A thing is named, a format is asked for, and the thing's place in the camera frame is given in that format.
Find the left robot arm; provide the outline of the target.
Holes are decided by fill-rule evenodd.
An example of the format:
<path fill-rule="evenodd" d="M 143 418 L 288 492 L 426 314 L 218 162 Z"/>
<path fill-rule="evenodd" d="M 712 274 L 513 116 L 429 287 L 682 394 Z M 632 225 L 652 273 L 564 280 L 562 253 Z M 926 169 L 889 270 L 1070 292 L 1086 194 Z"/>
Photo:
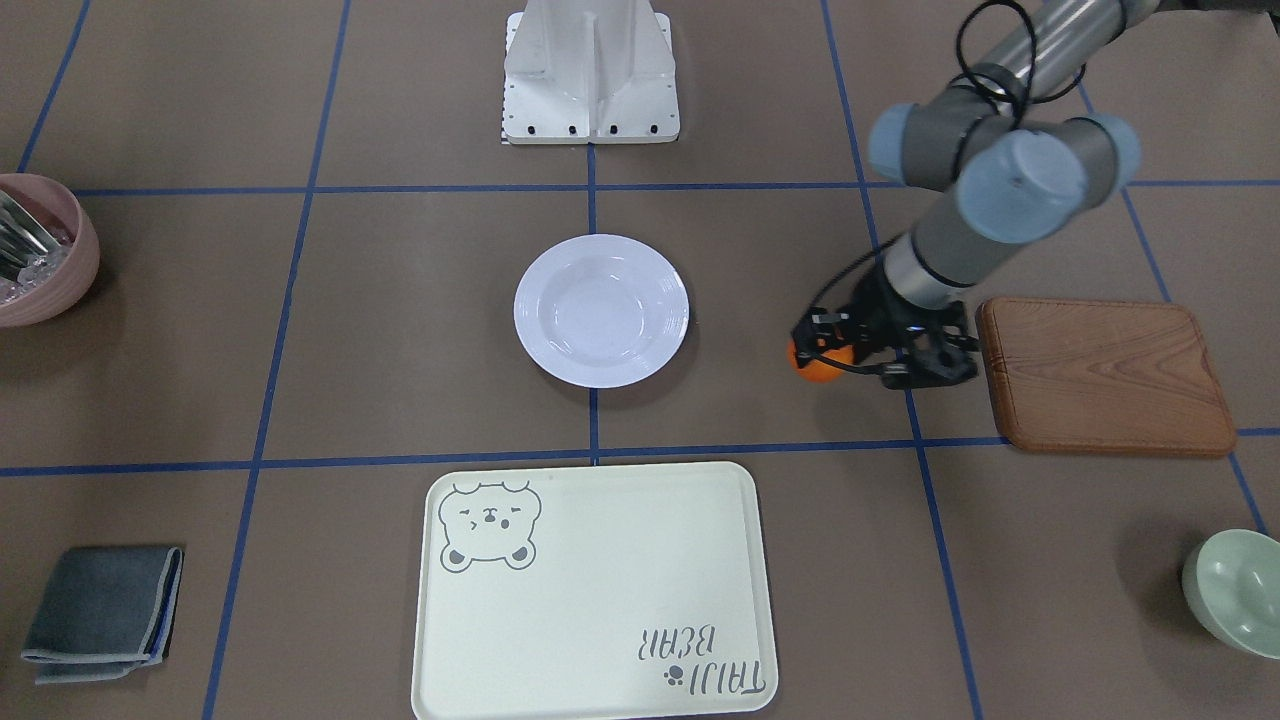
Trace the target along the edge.
<path fill-rule="evenodd" d="M 1158 4 L 1005 8 L 1018 18 L 1014 32 L 970 61 L 964 36 L 978 17 L 972 12 L 954 41 L 957 74 L 933 100 L 891 106 L 874 123 L 873 169 L 937 199 L 814 295 L 790 333 L 788 360 L 803 378 L 870 375 L 888 389 L 970 380 L 980 346 L 965 292 L 1137 173 L 1140 141 L 1125 120 L 1091 113 L 1043 123 L 1030 113 L 1070 94 L 1088 60 Z"/>

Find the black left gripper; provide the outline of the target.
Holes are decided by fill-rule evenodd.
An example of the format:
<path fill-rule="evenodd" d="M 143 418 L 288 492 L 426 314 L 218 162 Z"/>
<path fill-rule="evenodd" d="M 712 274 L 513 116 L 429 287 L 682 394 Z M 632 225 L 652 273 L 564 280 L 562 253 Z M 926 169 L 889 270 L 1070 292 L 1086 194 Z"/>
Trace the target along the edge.
<path fill-rule="evenodd" d="M 901 299 L 874 265 L 845 304 L 827 306 L 826 296 L 855 269 L 846 266 L 827 281 L 791 329 L 800 357 L 822 360 L 829 348 L 851 346 L 856 363 L 844 369 L 874 377 L 887 389 L 951 387 L 977 377 L 979 343 L 964 302 L 918 307 Z"/>

